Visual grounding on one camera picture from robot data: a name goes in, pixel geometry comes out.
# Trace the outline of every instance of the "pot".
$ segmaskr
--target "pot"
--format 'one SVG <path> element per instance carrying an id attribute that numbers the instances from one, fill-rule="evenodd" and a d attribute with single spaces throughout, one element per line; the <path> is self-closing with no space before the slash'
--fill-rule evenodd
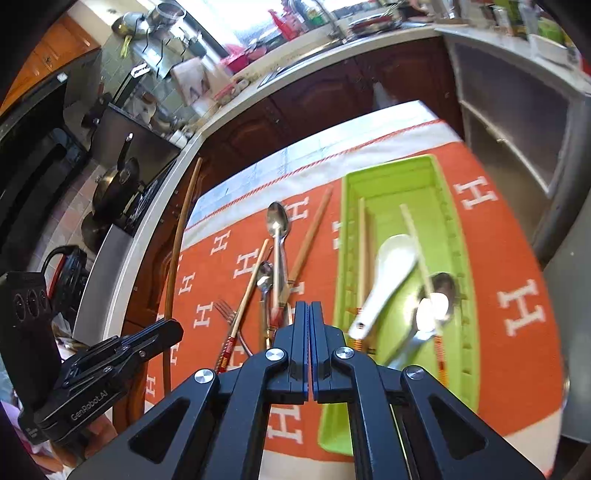
<path id="1" fill-rule="evenodd" d="M 170 28 L 179 20 L 182 20 L 187 12 L 172 2 L 162 2 L 156 5 L 148 14 L 148 23 L 154 27 Z"/>
<path id="2" fill-rule="evenodd" d="M 97 181 L 92 206 L 95 211 L 93 219 L 99 223 L 117 220 L 138 190 L 139 162 L 134 157 L 125 160 L 133 137 L 129 134 L 125 139 L 117 165 Z"/>

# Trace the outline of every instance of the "chopstick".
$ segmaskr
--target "chopstick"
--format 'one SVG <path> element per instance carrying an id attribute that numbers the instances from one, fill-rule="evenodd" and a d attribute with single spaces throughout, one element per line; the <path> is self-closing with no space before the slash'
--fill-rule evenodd
<path id="1" fill-rule="evenodd" d="M 178 216 L 178 223 L 177 229 L 174 233 L 174 243 L 173 243 L 173 252 L 170 258 L 170 266 L 168 268 L 168 284 L 166 285 L 166 297 L 164 300 L 164 318 L 171 319 L 173 317 L 173 303 L 174 303 L 174 288 L 175 283 L 177 280 L 177 270 L 178 270 L 178 258 L 181 252 L 181 244 L 183 242 L 183 232 L 184 228 L 187 225 L 187 217 L 189 215 L 189 208 L 191 206 L 191 200 L 193 198 L 193 193 L 195 191 L 195 185 L 197 184 L 197 178 L 199 176 L 199 171 L 201 170 L 201 165 L 203 164 L 203 159 L 199 157 L 197 159 L 197 163 L 195 164 L 195 168 L 193 170 L 193 174 L 191 175 L 191 180 L 189 181 L 189 187 L 187 188 L 187 193 L 185 194 L 185 198 L 183 201 L 183 206 L 181 207 L 181 213 Z M 170 381 L 170 348 L 165 348 L 162 352 L 162 379 L 164 383 L 164 395 L 168 395 L 171 390 L 171 381 Z"/>
<path id="2" fill-rule="evenodd" d="M 320 222 L 322 221 L 322 217 L 328 207 L 330 196 L 332 195 L 333 187 L 329 185 L 326 189 L 322 200 L 320 201 L 320 206 L 316 213 L 314 214 L 314 219 L 312 220 L 312 224 L 308 231 L 306 232 L 306 236 L 304 237 L 304 241 L 301 244 L 300 251 L 295 258 L 295 263 L 293 269 L 291 270 L 291 278 L 287 282 L 287 285 L 283 287 L 281 290 L 281 294 L 279 295 L 279 306 L 278 308 L 273 308 L 271 312 L 271 321 L 270 325 L 272 329 L 277 329 L 281 326 L 281 317 L 283 315 L 283 309 L 285 308 L 285 304 L 287 300 L 290 298 L 291 294 L 291 287 L 296 283 L 297 279 L 300 276 L 301 270 L 304 268 L 304 264 L 308 259 L 308 254 L 310 253 L 310 248 L 312 247 L 312 243 L 316 234 L 318 233 L 318 228 L 320 227 Z"/>
<path id="3" fill-rule="evenodd" d="M 226 368 L 228 367 L 230 357 L 232 356 L 234 346 L 236 345 L 236 335 L 238 334 L 238 330 L 240 329 L 240 324 L 242 323 L 242 317 L 244 316 L 246 305 L 248 304 L 248 301 L 252 296 L 252 291 L 255 287 L 256 273 L 258 272 L 258 269 L 261 266 L 263 257 L 265 257 L 265 251 L 267 250 L 268 244 L 269 239 L 265 238 L 265 241 L 263 242 L 261 247 L 261 251 L 259 252 L 259 256 L 256 259 L 255 266 L 252 270 L 251 279 L 249 280 L 248 286 L 246 287 L 246 292 L 244 292 L 244 296 L 242 298 L 242 301 L 240 302 L 238 311 L 236 312 L 236 318 L 232 325 L 232 333 L 230 334 L 230 338 L 226 342 L 226 345 L 224 345 L 222 361 L 219 365 L 216 366 L 216 373 L 218 374 L 224 373 L 226 371 Z"/>
<path id="4" fill-rule="evenodd" d="M 365 197 L 359 199 L 359 252 L 358 252 L 358 270 L 357 270 L 357 313 L 361 312 L 365 302 L 367 290 L 367 212 L 365 210 Z M 353 348 L 360 352 L 363 348 L 363 339 L 353 341 Z"/>
<path id="5" fill-rule="evenodd" d="M 418 256 L 418 269 L 421 273 L 423 284 L 425 285 L 425 293 L 427 295 L 429 302 L 431 302 L 431 298 L 433 295 L 433 282 L 431 282 L 431 276 L 429 275 L 427 263 L 425 262 L 425 256 L 423 255 L 421 242 L 418 240 L 417 228 L 415 227 L 415 224 L 413 222 L 413 217 L 410 214 L 410 210 L 408 210 L 408 206 L 405 203 L 400 205 L 400 211 L 402 212 L 402 217 L 404 218 L 404 223 L 406 223 L 408 233 L 410 233 L 410 236 L 413 239 L 414 246 Z M 433 340 L 435 343 L 435 355 L 437 358 L 437 367 L 439 370 L 439 380 L 444 387 L 447 387 L 449 382 L 447 378 L 445 350 L 443 348 L 443 331 L 441 329 L 441 323 L 439 322 L 439 320 L 437 320 L 437 318 L 435 317 L 433 318 L 433 320 L 435 324 L 435 336 Z"/>

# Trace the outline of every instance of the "cabinet door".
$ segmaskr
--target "cabinet door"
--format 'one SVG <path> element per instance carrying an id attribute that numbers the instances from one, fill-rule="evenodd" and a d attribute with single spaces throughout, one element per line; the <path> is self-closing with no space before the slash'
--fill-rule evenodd
<path id="1" fill-rule="evenodd" d="M 52 70 L 57 70 L 89 51 L 90 42 L 86 40 L 89 43 L 87 45 L 83 38 L 70 30 L 67 26 L 74 22 L 69 20 L 69 23 L 66 23 L 65 18 L 47 30 L 39 45 L 44 52 L 43 61 Z"/>
<path id="2" fill-rule="evenodd" d="M 358 56 L 356 61 L 367 80 L 381 83 L 398 103 L 421 100 L 460 135 L 463 133 L 453 72 L 442 39 L 380 48 Z"/>
<path id="3" fill-rule="evenodd" d="M 203 192 L 293 143 L 285 120 L 269 99 L 238 115 L 199 149 L 208 164 Z"/>
<path id="4" fill-rule="evenodd" d="M 372 109 L 373 96 L 351 59 L 326 67 L 271 95 L 295 140 L 357 118 Z"/>
<path id="5" fill-rule="evenodd" d="M 18 72 L 17 78 L 12 83 L 2 106 L 0 107 L 0 115 L 8 109 L 16 100 L 18 100 L 26 91 L 32 88 L 35 84 L 43 80 L 51 73 L 50 69 L 45 66 L 41 57 L 37 55 L 36 50 L 29 55 L 27 61 L 22 66 L 21 71 Z"/>
<path id="6" fill-rule="evenodd" d="M 234 151 L 246 168 L 293 143 L 293 135 L 269 99 L 256 103 L 215 134 Z"/>

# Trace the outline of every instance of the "stainless steel spoon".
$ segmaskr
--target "stainless steel spoon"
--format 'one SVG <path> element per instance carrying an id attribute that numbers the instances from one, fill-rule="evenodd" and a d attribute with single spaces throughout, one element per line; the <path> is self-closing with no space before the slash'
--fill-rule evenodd
<path id="1" fill-rule="evenodd" d="M 457 288 L 453 277 L 448 273 L 438 273 L 431 276 L 433 282 L 433 296 L 431 302 L 427 300 L 425 288 L 419 290 L 417 299 L 419 304 L 413 312 L 411 329 L 394 352 L 388 368 L 402 370 L 414 357 L 418 349 L 435 336 L 435 317 L 444 326 L 453 316 L 453 309 L 457 302 Z"/>
<path id="2" fill-rule="evenodd" d="M 279 294 L 287 284 L 287 262 L 283 242 L 289 233 L 291 222 L 281 202 L 273 202 L 267 209 L 267 231 L 274 240 L 273 246 L 273 308 L 279 308 Z"/>
<path id="3" fill-rule="evenodd" d="M 270 348 L 269 342 L 269 292 L 273 287 L 273 265 L 263 262 L 256 272 L 256 286 L 261 291 L 259 308 L 261 310 L 261 351 Z"/>

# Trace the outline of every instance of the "white ceramic spoon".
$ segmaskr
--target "white ceramic spoon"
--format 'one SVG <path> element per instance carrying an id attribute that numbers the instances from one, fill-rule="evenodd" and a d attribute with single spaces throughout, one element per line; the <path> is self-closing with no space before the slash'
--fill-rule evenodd
<path id="1" fill-rule="evenodd" d="M 368 335 L 378 315 L 416 263 L 417 250 L 410 236 L 391 236 L 382 244 L 375 262 L 374 286 L 349 328 L 353 340 L 362 340 Z"/>

